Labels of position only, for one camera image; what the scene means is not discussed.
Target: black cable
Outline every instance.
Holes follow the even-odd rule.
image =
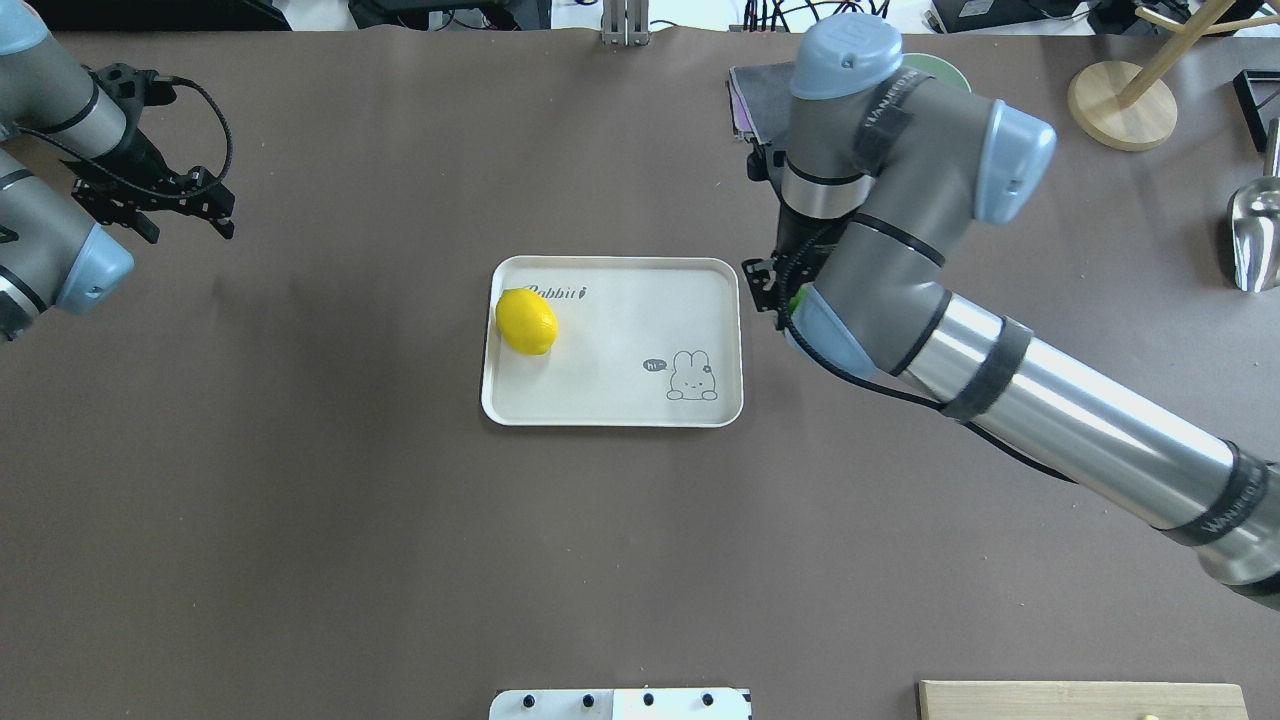
[[[782,20],[782,31],[791,32],[791,26],[787,23],[787,17],[782,14],[782,3],[786,0],[773,0],[773,29],[778,29],[778,20]]]
[[[817,6],[818,5],[844,5],[846,1],[847,0],[817,0],[817,1],[814,1],[814,0],[805,0],[804,5],[797,5],[795,8],[791,8],[791,9],[787,9],[787,10],[782,10],[782,14],[786,15],[786,14],[797,13],[797,12],[801,12],[801,10],[814,10],[814,12],[817,12]],[[840,9],[837,8],[837,9],[832,10],[831,14],[835,15],[838,12],[840,12]]]
[[[1075,13],[1074,15],[1062,15],[1062,17],[1059,17],[1059,15],[1051,15],[1051,14],[1048,14],[1048,12],[1046,12],[1044,8],[1039,8],[1037,5],[1032,5],[1032,8],[1036,8],[1037,10],[1039,10],[1039,14],[1044,15],[1046,20],[1060,20],[1060,22],[1064,22],[1064,23],[1068,22],[1068,20],[1075,20],[1075,19],[1083,18],[1084,15],[1088,15],[1089,13],[1093,12],[1094,6],[1096,6],[1096,4],[1094,5],[1089,5],[1088,3],[1085,3],[1084,9],[1080,10],[1079,13]]]
[[[165,76],[157,76],[156,79],[161,79],[164,77]],[[218,187],[219,184],[221,184],[223,181],[227,179],[227,173],[229,173],[230,169],[232,169],[232,152],[233,152],[233,147],[232,147],[232,127],[227,122],[227,115],[223,114],[221,108],[218,106],[218,102],[214,102],[214,97],[211,95],[209,95],[209,91],[206,91],[204,87],[200,87],[196,82],[189,81],[187,78],[182,78],[182,77],[169,77],[168,82],[170,85],[177,85],[177,86],[180,86],[180,87],[189,87],[189,88],[195,90],[196,92],[198,92],[200,96],[204,97],[206,102],[209,102],[209,106],[212,108],[214,114],[218,115],[218,122],[219,122],[219,124],[223,126],[223,135],[227,137],[227,158],[223,160],[223,169],[218,172],[218,176],[214,178],[212,182],[210,182],[205,187],[201,187],[200,190],[192,190],[192,191],[188,191],[188,192],[179,192],[177,195],[170,195],[170,193],[166,193],[166,192],[156,192],[154,190],[142,187],[140,184],[133,184],[132,182],[122,178],[120,176],[115,174],[114,172],[104,168],[101,164],[99,164],[93,159],[86,158],[78,150],[68,147],[64,142],[61,142],[61,141],[59,141],[59,140],[56,140],[54,137],[50,137],[50,136],[47,136],[47,135],[45,135],[45,133],[40,132],[40,131],[31,129],[31,128],[24,128],[24,127],[19,126],[18,127],[18,132],[20,132],[23,135],[29,135],[31,137],[35,137],[36,140],[42,140],[42,141],[52,145],[54,147],[61,150],[63,152],[67,152],[72,158],[76,158],[77,160],[88,164],[90,167],[92,167],[96,170],[101,172],[102,174],[105,174],[106,177],[111,178],[113,181],[115,181],[115,182],[118,182],[118,183],[120,183],[120,184],[123,184],[123,186],[125,186],[125,187],[128,187],[131,190],[134,190],[137,192],[147,195],[150,197],[159,197],[161,200],[187,200],[188,197],[197,197],[200,195],[204,195],[204,193],[209,192],[211,188]]]
[[[879,18],[884,18],[884,19],[888,18],[888,4],[890,4],[890,0],[884,0],[879,5],[877,5],[874,3],[874,0],[867,0],[867,4],[870,5],[870,13],[869,14],[879,17]],[[861,4],[859,4],[856,0],[841,0],[840,8],[836,8],[835,10],[832,10],[831,14],[836,15],[836,14],[844,13],[846,10],[852,12],[852,13],[867,13],[867,10],[864,10],[863,6],[861,6]]]
[[[827,232],[826,229],[818,231],[817,233],[814,233],[813,237],[810,237],[809,240],[806,240],[804,242],[804,245],[801,245],[795,251],[795,254],[791,256],[791,259],[787,261],[786,268],[783,268],[782,272],[778,273],[778,278],[777,278],[777,286],[778,286],[778,319],[782,320],[783,327],[786,327],[786,329],[787,329],[788,333],[791,333],[791,340],[794,340],[795,343],[797,346],[800,346],[800,350],[803,350],[805,352],[805,355],[808,355],[814,363],[817,363],[819,366],[822,366],[822,369],[827,370],[828,373],[836,375],[837,378],[840,378],[840,379],[842,379],[842,380],[845,380],[847,383],[858,386],[858,387],[860,387],[863,389],[869,389],[869,391],[872,391],[874,393],[878,393],[878,395],[883,395],[886,397],[892,397],[895,400],[902,400],[902,401],[910,402],[913,405],[920,405],[922,407],[928,407],[929,410],[942,410],[942,407],[943,407],[942,402],[938,402],[936,400],[931,400],[928,397],[923,397],[923,396],[919,396],[919,395],[913,395],[910,392],[902,392],[900,389],[893,389],[893,388],[890,388],[890,387],[884,387],[882,384],[873,383],[870,380],[864,380],[863,378],[859,378],[858,375],[854,375],[852,373],[846,372],[844,368],[840,368],[836,364],[833,364],[832,361],[827,360],[827,357],[824,357],[820,352],[818,352],[818,350],[813,345],[810,345],[809,341],[805,340],[805,337],[803,334],[800,334],[800,331],[796,328],[795,320],[791,318],[791,307],[790,307],[791,296],[788,295],[788,290],[790,290],[790,286],[791,286],[791,274],[795,273],[795,269],[799,266],[800,258],[804,258],[804,255],[808,254],[809,250],[812,250],[813,246],[817,245],[819,240],[822,240],[822,236],[826,234],[826,232]],[[1073,484],[1075,483],[1075,480],[1073,480],[1071,478],[1068,478],[1060,470],[1056,470],[1056,469],[1053,469],[1053,468],[1051,468],[1051,466],[1048,466],[1048,465],[1046,465],[1046,464],[1043,464],[1043,462],[1041,462],[1041,461],[1038,461],[1038,460],[1028,456],[1027,454],[1019,451],[1018,448],[1012,447],[1011,445],[1006,443],[1005,441],[1002,441],[1002,439],[997,438],[996,436],[991,434],[986,429],[983,429],[983,428],[980,428],[980,427],[978,427],[978,425],[975,425],[973,423],[964,423],[963,425],[964,425],[964,428],[966,428],[972,433],[977,434],[982,439],[989,442],[993,447],[996,447],[996,450],[1004,452],[1005,455],[1007,455],[1009,457],[1012,457],[1014,460],[1018,460],[1023,465],[1027,465],[1028,468],[1030,468],[1033,470],[1038,470],[1038,471],[1041,471],[1041,473],[1043,473],[1043,474],[1046,474],[1046,475],[1048,475],[1051,478],[1065,480],[1065,482],[1073,483]]]

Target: wooden board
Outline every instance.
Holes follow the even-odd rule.
[[[1239,685],[920,680],[922,720],[1248,720]]]

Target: wooden stand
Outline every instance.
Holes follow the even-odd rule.
[[[1280,5],[1277,0],[1266,1],[1272,8]],[[1174,32],[1174,37],[1146,68],[1112,60],[1080,70],[1066,91],[1071,117],[1089,137],[1116,150],[1151,150],[1169,140],[1178,124],[1178,102],[1169,86],[1160,79],[1169,68],[1203,35],[1280,22],[1280,15],[1272,15],[1213,24],[1233,3],[1207,0],[1185,26],[1139,8],[1142,18]]]

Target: light blue joint cap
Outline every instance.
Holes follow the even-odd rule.
[[[874,87],[902,64],[902,33],[868,13],[831,15],[800,41],[791,95],[832,100]]]
[[[0,55],[29,50],[46,37],[49,28],[22,0],[0,0]]]
[[[978,164],[974,219],[993,225],[1012,220],[1044,177],[1055,145],[1057,133],[1048,123],[996,100]]]
[[[876,363],[867,355],[858,338],[849,332],[845,323],[840,320],[840,315],[836,315],[817,287],[809,286],[804,297],[800,299],[800,305],[791,314],[791,320],[805,341],[837,368],[864,380],[876,374]],[[787,342],[804,355],[804,350],[800,350],[791,333],[787,333]]]
[[[67,282],[54,305],[73,315],[83,315],[111,295],[131,272],[133,255],[106,234],[102,225],[95,223],[81,246],[81,254],[72,263],[72,272],[67,273]]]

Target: round wooden base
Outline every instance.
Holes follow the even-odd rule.
[[[1133,105],[1120,106],[1120,91],[1140,70],[1133,63],[1108,60],[1089,65],[1075,76],[1066,91],[1066,104],[1089,137],[1107,147],[1138,152],[1151,150],[1174,135],[1178,102],[1162,81],[1157,79]]]

